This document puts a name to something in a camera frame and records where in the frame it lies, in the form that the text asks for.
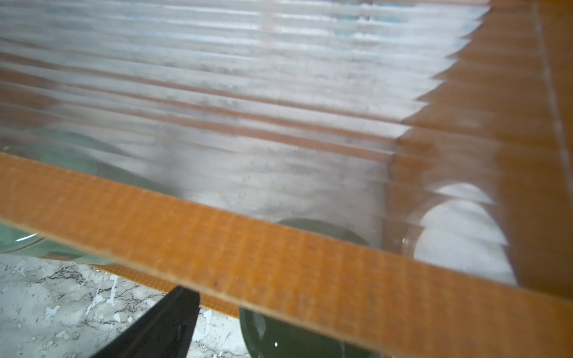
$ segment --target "black plastic piece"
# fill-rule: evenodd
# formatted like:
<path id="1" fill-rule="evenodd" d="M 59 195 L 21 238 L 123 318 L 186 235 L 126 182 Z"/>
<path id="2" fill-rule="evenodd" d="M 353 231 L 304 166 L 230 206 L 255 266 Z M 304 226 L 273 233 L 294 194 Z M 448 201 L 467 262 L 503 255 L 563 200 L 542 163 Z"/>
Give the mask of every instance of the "black plastic piece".
<path id="1" fill-rule="evenodd" d="M 200 300 L 199 293 L 177 286 L 92 358 L 185 358 Z"/>

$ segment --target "white marble surface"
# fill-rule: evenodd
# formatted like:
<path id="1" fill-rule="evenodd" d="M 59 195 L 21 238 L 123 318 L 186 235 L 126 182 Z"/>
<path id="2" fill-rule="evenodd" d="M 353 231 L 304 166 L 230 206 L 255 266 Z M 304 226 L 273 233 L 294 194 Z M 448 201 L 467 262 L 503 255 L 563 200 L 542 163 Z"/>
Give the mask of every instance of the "white marble surface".
<path id="1" fill-rule="evenodd" d="M 0 255 L 2 358 L 90 357 L 163 294 L 87 265 Z M 237 319 L 201 309 L 188 358 L 249 358 Z"/>

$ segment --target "clear plastic sheet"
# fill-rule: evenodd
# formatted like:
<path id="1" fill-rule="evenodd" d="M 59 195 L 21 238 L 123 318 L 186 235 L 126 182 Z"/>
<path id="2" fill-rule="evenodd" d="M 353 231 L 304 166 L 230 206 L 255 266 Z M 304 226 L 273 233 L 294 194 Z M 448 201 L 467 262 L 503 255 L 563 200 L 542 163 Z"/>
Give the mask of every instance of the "clear plastic sheet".
<path id="1" fill-rule="evenodd" d="M 8 152 L 573 297 L 571 169 L 529 3 L 33 0 L 0 19 Z"/>

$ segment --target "marble floor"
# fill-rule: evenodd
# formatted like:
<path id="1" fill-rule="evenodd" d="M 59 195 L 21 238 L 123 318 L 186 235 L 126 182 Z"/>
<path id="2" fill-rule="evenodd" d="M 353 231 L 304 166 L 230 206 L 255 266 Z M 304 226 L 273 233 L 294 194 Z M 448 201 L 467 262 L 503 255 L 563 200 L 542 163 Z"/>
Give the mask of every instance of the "marble floor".
<path id="1" fill-rule="evenodd" d="M 163 293 L 87 265 L 0 255 L 2 357 L 90 357 Z M 188 358 L 249 358 L 239 321 L 201 309 Z"/>

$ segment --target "orange fiberglass strip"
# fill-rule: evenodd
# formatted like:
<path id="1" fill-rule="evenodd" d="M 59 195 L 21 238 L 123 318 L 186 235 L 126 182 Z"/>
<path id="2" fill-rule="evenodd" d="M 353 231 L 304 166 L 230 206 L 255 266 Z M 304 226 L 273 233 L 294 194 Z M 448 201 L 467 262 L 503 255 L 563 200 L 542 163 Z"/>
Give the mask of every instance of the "orange fiberglass strip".
<path id="1" fill-rule="evenodd" d="M 20 229 L 397 356 L 570 356 L 573 304 L 0 154 Z"/>

